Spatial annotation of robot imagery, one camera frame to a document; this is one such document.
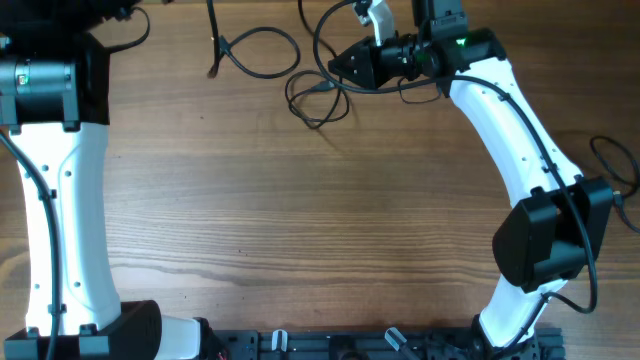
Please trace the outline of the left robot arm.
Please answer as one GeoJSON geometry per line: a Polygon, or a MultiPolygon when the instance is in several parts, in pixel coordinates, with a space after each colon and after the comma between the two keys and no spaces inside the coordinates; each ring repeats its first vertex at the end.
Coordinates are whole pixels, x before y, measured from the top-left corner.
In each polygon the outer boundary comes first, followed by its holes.
{"type": "Polygon", "coordinates": [[[210,359],[208,323],[124,302],[108,260],[103,173],[115,48],[92,29],[135,1],[1,5],[1,141],[21,172],[31,288],[9,359],[210,359]]]}

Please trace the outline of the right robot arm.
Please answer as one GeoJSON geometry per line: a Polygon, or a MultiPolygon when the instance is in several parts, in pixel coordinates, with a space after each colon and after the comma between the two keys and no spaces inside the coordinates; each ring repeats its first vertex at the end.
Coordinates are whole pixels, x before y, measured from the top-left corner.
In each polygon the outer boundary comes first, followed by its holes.
{"type": "Polygon", "coordinates": [[[586,179],[557,147],[522,94],[496,34],[473,30],[457,1],[416,1],[417,34],[399,35],[383,1],[355,1],[374,32],[320,72],[344,91],[398,93],[435,85],[474,126],[506,187],[511,212],[492,240],[500,271],[475,318],[470,352],[500,359],[529,345],[534,326],[562,287],[597,277],[613,205],[611,187],[586,179]]]}

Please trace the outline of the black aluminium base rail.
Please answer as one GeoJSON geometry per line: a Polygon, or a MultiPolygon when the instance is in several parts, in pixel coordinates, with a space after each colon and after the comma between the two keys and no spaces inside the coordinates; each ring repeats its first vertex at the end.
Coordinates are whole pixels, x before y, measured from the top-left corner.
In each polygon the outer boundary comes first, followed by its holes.
{"type": "Polygon", "coordinates": [[[492,350],[471,328],[403,332],[399,344],[383,332],[218,330],[209,357],[222,360],[513,359],[565,360],[560,329],[547,328],[507,353],[492,350]]]}

